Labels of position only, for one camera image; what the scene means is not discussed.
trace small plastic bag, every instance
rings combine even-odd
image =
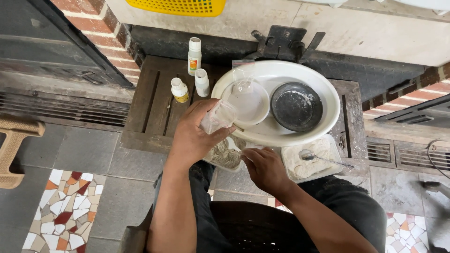
[[[255,79],[255,60],[231,60],[233,68],[233,94],[251,93]]]
[[[199,128],[210,135],[222,127],[230,127],[236,120],[237,114],[238,110],[232,104],[221,99],[206,113]]]

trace hand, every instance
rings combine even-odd
[[[176,126],[169,158],[176,157],[176,161],[189,168],[196,161],[202,159],[219,142],[236,130],[234,126],[221,128],[212,134],[207,134],[198,126],[219,99],[200,100],[193,103],[181,116]]]
[[[292,187],[298,187],[289,179],[280,156],[272,149],[250,148],[242,150],[242,154],[250,178],[259,189],[282,201]]]

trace yellow plastic basket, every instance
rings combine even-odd
[[[131,6],[143,10],[191,17],[217,17],[226,0],[126,0]]]

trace brick wall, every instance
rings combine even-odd
[[[363,102],[364,119],[374,119],[450,94],[450,63],[430,67],[415,84],[393,94],[388,91]]]
[[[51,0],[126,79],[137,84],[144,60],[130,35],[104,0]]]

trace white bottle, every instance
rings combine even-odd
[[[206,70],[199,68],[195,71],[195,89],[201,97],[209,95],[209,79]]]
[[[188,52],[188,73],[193,76],[195,71],[202,67],[202,41],[199,38],[192,37],[189,40]]]
[[[175,77],[172,79],[171,84],[172,94],[176,101],[184,103],[189,100],[188,87],[181,81],[181,79]]]

